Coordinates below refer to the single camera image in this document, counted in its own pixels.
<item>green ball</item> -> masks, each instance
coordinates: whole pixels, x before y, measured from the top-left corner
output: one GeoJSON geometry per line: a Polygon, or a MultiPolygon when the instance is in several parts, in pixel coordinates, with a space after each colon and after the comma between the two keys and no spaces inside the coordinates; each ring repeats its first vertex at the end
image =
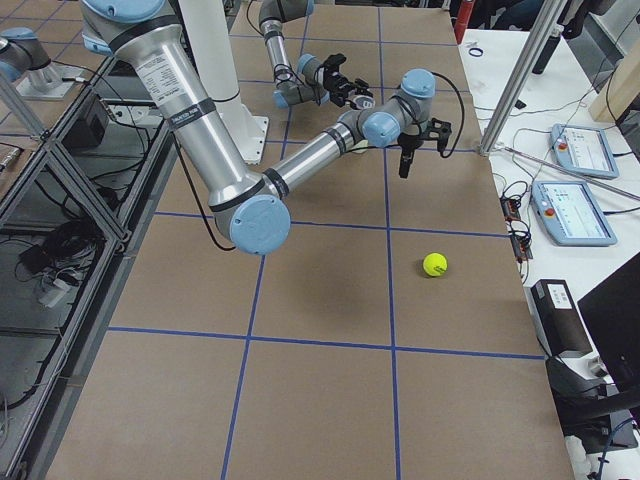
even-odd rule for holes
{"type": "Polygon", "coordinates": [[[441,253],[430,253],[422,261],[422,268],[430,277],[439,277],[447,271],[447,257],[441,253]]]}

